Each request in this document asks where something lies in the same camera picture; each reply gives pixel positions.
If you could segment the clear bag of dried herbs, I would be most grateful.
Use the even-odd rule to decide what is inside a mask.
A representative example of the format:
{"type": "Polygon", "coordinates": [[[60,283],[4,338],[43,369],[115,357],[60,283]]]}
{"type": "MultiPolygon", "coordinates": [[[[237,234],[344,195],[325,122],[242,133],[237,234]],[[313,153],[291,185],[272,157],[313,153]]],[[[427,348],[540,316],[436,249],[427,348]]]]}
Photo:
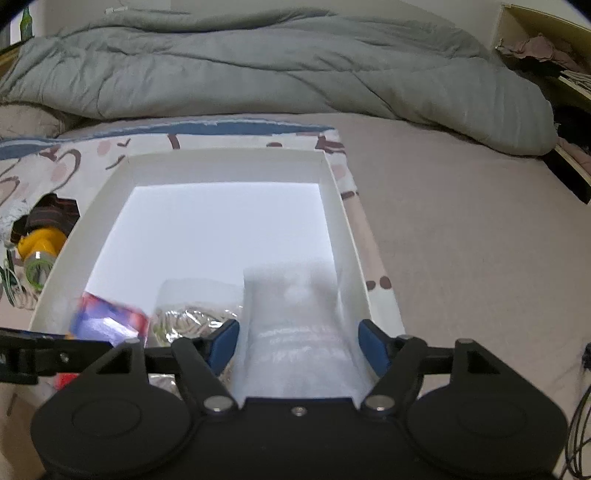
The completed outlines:
{"type": "Polygon", "coordinates": [[[243,287],[205,278],[166,280],[149,322],[148,347],[170,347],[178,338],[205,338],[242,318],[243,287]]]}

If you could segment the white translucent plastic packet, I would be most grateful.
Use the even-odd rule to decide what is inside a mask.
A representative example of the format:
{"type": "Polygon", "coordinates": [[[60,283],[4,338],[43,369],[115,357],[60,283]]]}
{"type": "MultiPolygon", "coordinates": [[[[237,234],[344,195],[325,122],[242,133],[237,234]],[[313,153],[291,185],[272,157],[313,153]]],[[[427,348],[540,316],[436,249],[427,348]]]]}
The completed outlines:
{"type": "Polygon", "coordinates": [[[230,392],[249,398],[349,398],[370,390],[335,267],[326,262],[245,270],[243,317],[230,392]]]}

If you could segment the red blue snack packet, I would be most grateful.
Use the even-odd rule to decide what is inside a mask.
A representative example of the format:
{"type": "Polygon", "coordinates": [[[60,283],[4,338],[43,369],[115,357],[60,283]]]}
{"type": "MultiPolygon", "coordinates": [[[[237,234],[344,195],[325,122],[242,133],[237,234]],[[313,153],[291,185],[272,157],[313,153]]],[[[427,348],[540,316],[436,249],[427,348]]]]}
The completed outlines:
{"type": "Polygon", "coordinates": [[[149,319],[141,310],[85,292],[74,312],[66,338],[103,341],[113,346],[129,338],[145,343],[148,326],[149,319]]]}

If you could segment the yellow headlamp with striped strap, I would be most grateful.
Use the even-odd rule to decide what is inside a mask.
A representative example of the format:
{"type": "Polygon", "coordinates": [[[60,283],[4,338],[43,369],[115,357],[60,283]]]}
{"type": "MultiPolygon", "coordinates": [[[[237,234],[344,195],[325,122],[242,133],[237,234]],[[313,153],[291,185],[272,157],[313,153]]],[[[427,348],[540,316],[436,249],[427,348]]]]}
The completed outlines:
{"type": "Polygon", "coordinates": [[[56,259],[80,218],[74,199],[48,193],[21,215],[12,225],[10,242],[22,261],[24,275],[31,287],[40,292],[56,259]]]}

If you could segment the white shallow cardboard box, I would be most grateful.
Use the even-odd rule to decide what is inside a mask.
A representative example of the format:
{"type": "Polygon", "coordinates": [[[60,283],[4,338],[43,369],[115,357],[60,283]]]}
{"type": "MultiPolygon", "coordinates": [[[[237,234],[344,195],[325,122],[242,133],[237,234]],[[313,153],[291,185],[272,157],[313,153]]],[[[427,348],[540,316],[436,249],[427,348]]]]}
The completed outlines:
{"type": "MultiPolygon", "coordinates": [[[[166,280],[205,278],[245,289],[245,270],[308,262],[335,267],[361,352],[359,324],[378,315],[324,154],[266,147],[135,156],[82,211],[31,326],[66,332],[85,292],[150,314],[166,280]]],[[[361,358],[371,390],[376,377],[361,358]]]]}

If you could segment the cartoon bear print blanket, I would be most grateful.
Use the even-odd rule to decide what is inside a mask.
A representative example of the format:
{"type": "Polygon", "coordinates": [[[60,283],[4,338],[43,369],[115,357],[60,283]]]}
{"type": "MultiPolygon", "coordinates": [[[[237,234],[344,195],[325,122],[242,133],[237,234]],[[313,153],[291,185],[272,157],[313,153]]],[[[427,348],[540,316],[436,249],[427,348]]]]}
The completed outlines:
{"type": "Polygon", "coordinates": [[[280,148],[325,155],[346,208],[375,315],[394,312],[398,302],[349,171],[339,131],[264,119],[170,121],[116,127],[72,138],[21,137],[1,143],[1,215],[13,203],[31,207],[45,194],[73,198],[85,210],[98,189],[131,156],[172,150],[280,148]]]}

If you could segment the beige fluffy pillow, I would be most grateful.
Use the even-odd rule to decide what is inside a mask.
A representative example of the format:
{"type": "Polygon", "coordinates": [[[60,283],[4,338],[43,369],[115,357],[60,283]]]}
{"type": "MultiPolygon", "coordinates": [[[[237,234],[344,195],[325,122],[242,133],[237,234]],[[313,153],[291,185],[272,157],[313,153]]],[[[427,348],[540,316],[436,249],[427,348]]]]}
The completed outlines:
{"type": "Polygon", "coordinates": [[[2,140],[20,137],[56,138],[82,121],[76,115],[26,103],[2,104],[0,110],[2,140]]]}

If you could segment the grey-green quilted duvet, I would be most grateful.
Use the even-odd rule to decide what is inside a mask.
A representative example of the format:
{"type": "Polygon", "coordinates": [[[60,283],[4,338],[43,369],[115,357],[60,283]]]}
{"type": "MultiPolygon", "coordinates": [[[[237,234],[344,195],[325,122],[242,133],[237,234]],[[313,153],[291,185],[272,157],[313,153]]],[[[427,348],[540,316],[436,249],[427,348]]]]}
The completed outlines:
{"type": "Polygon", "coordinates": [[[441,126],[517,156],[557,141],[539,87],[469,33],[308,8],[111,13],[27,41],[1,99],[104,121],[356,113],[441,126]]]}

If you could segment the open wardrobe with clothes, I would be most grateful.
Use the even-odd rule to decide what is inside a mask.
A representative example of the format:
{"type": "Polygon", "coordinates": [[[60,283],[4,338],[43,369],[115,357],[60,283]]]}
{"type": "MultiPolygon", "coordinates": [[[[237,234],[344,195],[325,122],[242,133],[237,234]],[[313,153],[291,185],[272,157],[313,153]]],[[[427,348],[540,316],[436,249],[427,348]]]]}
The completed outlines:
{"type": "Polygon", "coordinates": [[[550,102],[558,140],[542,157],[583,203],[590,203],[590,28],[504,4],[494,47],[510,69],[535,83],[550,102]]]}

